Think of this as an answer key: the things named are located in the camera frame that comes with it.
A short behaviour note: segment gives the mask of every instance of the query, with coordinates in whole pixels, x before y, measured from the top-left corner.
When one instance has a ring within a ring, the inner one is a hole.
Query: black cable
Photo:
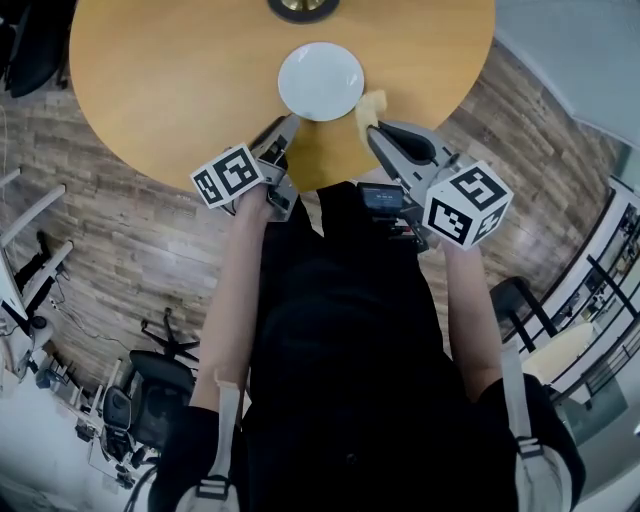
[[[64,296],[64,292],[62,291],[62,286],[60,286],[60,281],[58,281],[58,276],[56,276],[56,283],[58,283],[58,290],[60,290],[60,295],[62,295],[62,302],[58,302],[58,305],[64,304],[65,302],[67,302],[67,298]]]
[[[13,329],[11,329],[11,332],[7,333],[7,334],[0,334],[0,336],[5,336],[5,337],[9,337],[13,334],[13,332],[20,327],[19,325],[16,325]]]
[[[62,312],[62,313],[66,313],[66,314],[67,314],[67,316],[68,316],[68,317],[73,321],[73,323],[74,323],[74,324],[76,324],[76,327],[78,327],[78,329],[80,329],[80,330],[85,334],[85,336],[88,336],[89,338],[94,339],[94,340],[95,340],[95,339],[98,339],[98,338],[101,338],[101,339],[106,340],[106,341],[115,341],[115,342],[119,343],[119,344],[120,344],[120,346],[121,346],[122,348],[124,348],[127,352],[129,352],[129,351],[131,350],[131,349],[130,349],[129,347],[127,347],[124,343],[122,343],[118,338],[110,338],[109,336],[103,336],[102,334],[89,334],[89,333],[86,331],[86,329],[85,329],[84,327],[82,327],[82,326],[78,323],[78,321],[73,317],[73,315],[72,315],[70,312],[68,312],[68,311],[62,311],[62,310],[60,310],[60,312]]]
[[[133,512],[136,506],[136,501],[138,501],[138,496],[140,495],[140,490],[142,489],[142,486],[146,483],[147,480],[149,480],[149,478],[153,476],[153,474],[157,470],[158,470],[158,466],[153,466],[152,468],[149,468],[147,472],[140,477],[140,480],[138,480],[138,483],[133,488],[133,492],[129,497],[129,501],[127,501],[127,504],[124,506],[123,512]]]
[[[56,276],[56,283],[58,283],[58,288],[60,289],[60,294],[62,295],[62,302],[58,302],[58,304],[64,304],[67,299],[64,296],[64,292],[62,291],[62,286],[60,286],[60,281],[58,281],[58,276]],[[94,339],[94,340],[98,339],[98,338],[101,338],[101,339],[106,340],[106,341],[115,341],[115,342],[119,343],[120,346],[122,348],[124,348],[127,352],[131,351],[131,349],[129,347],[127,347],[124,343],[122,343],[117,338],[110,338],[109,336],[103,336],[102,334],[89,334],[86,331],[86,329],[82,325],[80,325],[80,323],[74,318],[75,313],[73,312],[73,310],[71,308],[69,308],[69,311],[64,311],[63,309],[59,309],[58,311],[60,311],[60,313],[66,313],[67,316],[73,321],[73,323],[76,324],[76,327],[78,329],[80,329],[84,333],[85,336],[88,336],[89,338]]]

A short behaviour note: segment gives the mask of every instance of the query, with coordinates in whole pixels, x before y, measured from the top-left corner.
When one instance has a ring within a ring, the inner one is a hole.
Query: office chair
[[[62,75],[75,3],[76,0],[33,0],[24,7],[15,31],[8,23],[2,26],[0,57],[5,59],[5,89],[13,98],[35,91],[56,72],[56,85],[63,89],[67,86]],[[11,48],[8,60],[7,48]]]
[[[132,350],[129,359],[132,371],[124,385],[105,393],[101,446],[119,465],[135,468],[147,448],[164,448],[173,416],[188,405],[195,378],[188,366],[166,354]],[[141,382],[133,386],[136,376]]]
[[[193,343],[179,343],[173,334],[171,325],[169,325],[170,317],[171,317],[171,308],[165,308],[162,322],[164,324],[164,330],[167,336],[166,340],[162,339],[160,336],[157,336],[147,330],[147,327],[149,327],[149,322],[146,319],[143,319],[140,322],[140,327],[141,327],[140,331],[146,334],[147,336],[149,336],[149,338],[155,341],[158,345],[160,345],[163,348],[163,352],[166,356],[172,359],[175,356],[180,356],[180,357],[184,357],[185,359],[189,359],[190,361],[195,361],[196,363],[199,362],[198,358],[189,354],[187,350],[191,350],[193,348],[199,347],[200,342],[196,341]]]
[[[550,338],[558,335],[558,329],[547,316],[538,299],[536,299],[529,289],[529,282],[524,277],[510,277],[491,289],[491,302],[498,322],[511,320],[513,327],[522,339],[523,345],[529,352],[534,352],[536,346],[518,317],[518,310],[527,304],[531,312],[538,317],[542,327]]]

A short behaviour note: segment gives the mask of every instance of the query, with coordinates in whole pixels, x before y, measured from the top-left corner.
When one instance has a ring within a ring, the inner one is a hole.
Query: wooden floor
[[[208,211],[195,194],[120,162],[87,125],[72,90],[49,88],[19,100],[4,95],[0,102],[8,121],[7,167],[24,171],[5,191],[0,225],[54,184],[67,185],[63,199],[29,225],[8,254],[14,268],[25,263],[36,250],[38,227],[54,246],[73,240],[65,262],[70,281],[59,279],[64,313],[46,308],[55,315],[55,344],[74,362],[78,380],[93,389],[128,349],[153,347],[140,335],[140,320],[159,326],[166,306],[185,340],[197,336],[220,273],[229,218]],[[458,150],[487,160],[515,192],[506,221],[482,244],[489,284],[521,275],[541,296],[600,213],[619,144],[570,120],[498,45],[439,132]],[[317,222],[317,201],[313,194],[306,199]],[[442,253],[431,251],[421,263],[446,332]],[[57,286],[52,295],[61,299]]]

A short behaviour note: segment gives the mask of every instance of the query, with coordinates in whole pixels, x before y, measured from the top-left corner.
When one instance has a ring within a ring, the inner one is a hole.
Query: table top
[[[494,21],[494,0],[342,0],[310,25],[279,19],[266,0],[80,0],[71,75],[107,147],[147,176],[193,191],[191,172],[288,113],[277,78],[299,46],[344,46],[362,64],[366,90],[387,92],[386,118],[435,129],[477,79]],[[301,191],[378,165],[353,112],[303,122],[288,159]]]
[[[587,348],[593,335],[589,322],[570,327],[554,336],[529,357],[522,367],[543,384],[551,384]]]

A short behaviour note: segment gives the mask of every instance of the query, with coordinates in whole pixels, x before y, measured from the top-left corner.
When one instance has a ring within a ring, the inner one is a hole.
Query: backpack strap
[[[216,460],[196,487],[181,498],[176,512],[239,512],[238,494],[231,480],[231,446],[233,430],[240,405],[240,390],[235,384],[218,382],[220,412],[218,413],[218,448]]]
[[[502,380],[509,428],[518,442],[515,474],[518,510],[568,512],[571,474],[558,452],[531,435],[522,362],[513,338],[502,346]]]

